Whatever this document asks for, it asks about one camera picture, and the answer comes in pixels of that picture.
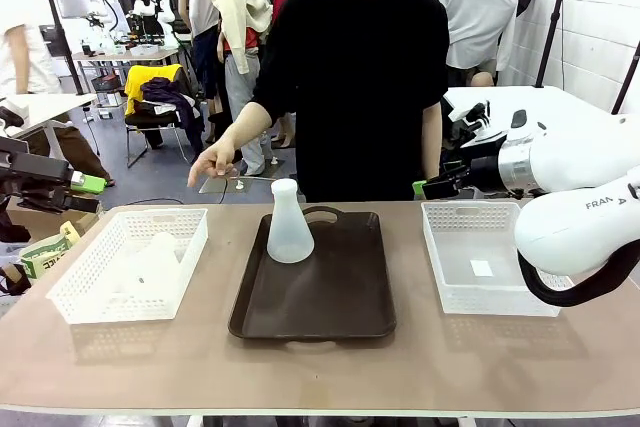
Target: person in white shirt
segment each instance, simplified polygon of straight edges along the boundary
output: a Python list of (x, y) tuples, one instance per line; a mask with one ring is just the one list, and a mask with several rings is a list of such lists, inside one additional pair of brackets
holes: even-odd
[(440, 2), (449, 18), (449, 86), (467, 86), (479, 72), (494, 75), (504, 70), (511, 56), (518, 0)]
[[(33, 3), (28, 0), (0, 0), (0, 98), (14, 94), (61, 94), (49, 51), (40, 30), (29, 18)], [(63, 114), (56, 120), (66, 123)], [(87, 140), (75, 127), (55, 129), (62, 153), (75, 170), (101, 177), (108, 186), (115, 181), (104, 169)], [(44, 132), (27, 137), (32, 154), (48, 156)]]

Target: green object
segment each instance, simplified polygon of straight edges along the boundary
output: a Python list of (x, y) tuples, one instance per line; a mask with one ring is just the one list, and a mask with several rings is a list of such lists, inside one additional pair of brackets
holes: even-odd
[(84, 175), (84, 183), (82, 185), (71, 185), (71, 190), (75, 192), (83, 192), (86, 194), (101, 194), (104, 192), (104, 188), (107, 185), (107, 181), (100, 177), (92, 177), (90, 175)]
[(419, 180), (418, 182), (414, 182), (413, 183), (413, 193), (418, 195), (418, 196), (423, 196), (424, 192), (422, 191), (422, 188), (427, 185), (427, 181), (426, 180)]

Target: table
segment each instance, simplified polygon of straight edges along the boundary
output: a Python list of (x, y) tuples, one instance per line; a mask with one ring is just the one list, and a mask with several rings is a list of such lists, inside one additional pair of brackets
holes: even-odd
[(562, 418), (640, 413), (640, 292), (558, 318), (444, 315), (416, 202), (381, 218), (398, 317), (373, 342), (244, 343), (227, 322), (272, 205), (205, 205), (209, 240), (172, 321), (68, 326), (45, 298), (100, 220), (0, 320), (0, 407), (76, 414)]
[(610, 115), (557, 87), (457, 87), (449, 89), (444, 97), (454, 112), (489, 100), (491, 123), (501, 130), (510, 127), (513, 114), (521, 109), (550, 128), (571, 125), (578, 119), (598, 121)]
[(97, 96), (95, 94), (28, 94), (10, 96), (9, 99), (18, 99), (19, 101), (27, 99), (29, 117), (22, 127), (8, 127), (5, 130), (7, 135), (12, 138), (21, 138), (38, 128), (42, 128), (51, 147), (51, 157), (64, 159), (60, 143), (53, 129), (54, 127), (66, 126), (53, 118), (93, 102)]
[[(87, 85), (87, 91), (91, 92), (91, 84), (87, 80), (86, 70), (98, 71), (101, 69), (106, 69), (106, 70), (114, 71), (119, 69), (123, 71), (130, 67), (129, 65), (124, 65), (125, 62), (129, 64), (134, 64), (134, 63), (152, 64), (152, 63), (163, 62), (165, 63), (165, 65), (171, 65), (171, 63), (173, 62), (172, 58), (174, 55), (176, 56), (177, 63), (180, 63), (179, 53), (180, 53), (179, 49), (168, 49), (168, 50), (160, 49), (155, 54), (150, 54), (150, 55), (133, 55), (131, 54), (130, 51), (127, 51), (124, 54), (113, 54), (113, 55), (99, 54), (99, 55), (94, 55), (93, 57), (90, 57), (83, 53), (76, 53), (72, 55), (72, 59), (74, 62), (78, 64), (78, 69), (80, 69), (80, 72), (82, 73), (82, 78), (84, 79), (84, 83)], [(84, 65), (85, 62), (89, 62), (92, 64), (97, 63), (97, 66), (92, 65), (91, 67), (86, 67)], [(109, 64), (109, 66), (108, 67), (100, 66), (101, 62), (104, 62), (105, 64)], [(124, 85), (126, 82), (126, 79), (123, 79), (121, 77), (121, 80), (123, 80), (122, 85)]]

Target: yellow jacket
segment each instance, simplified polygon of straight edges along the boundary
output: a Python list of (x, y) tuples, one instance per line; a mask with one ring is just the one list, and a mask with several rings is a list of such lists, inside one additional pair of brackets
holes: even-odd
[(164, 77), (173, 82), (181, 67), (180, 64), (169, 65), (167, 67), (146, 67), (143, 65), (132, 67), (127, 77), (127, 85), (124, 88), (124, 93), (129, 97), (127, 101), (127, 111), (124, 115), (131, 115), (135, 112), (133, 108), (134, 100), (142, 102), (142, 90), (140, 90), (140, 88), (143, 84), (146, 84), (155, 77)]

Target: white plastic flask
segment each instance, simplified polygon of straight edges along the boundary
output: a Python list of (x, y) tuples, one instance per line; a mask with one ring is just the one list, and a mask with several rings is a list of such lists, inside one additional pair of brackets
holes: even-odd
[(267, 252), (283, 264), (301, 262), (311, 255), (315, 243), (298, 204), (298, 183), (293, 179), (276, 180), (271, 185), (275, 199)]

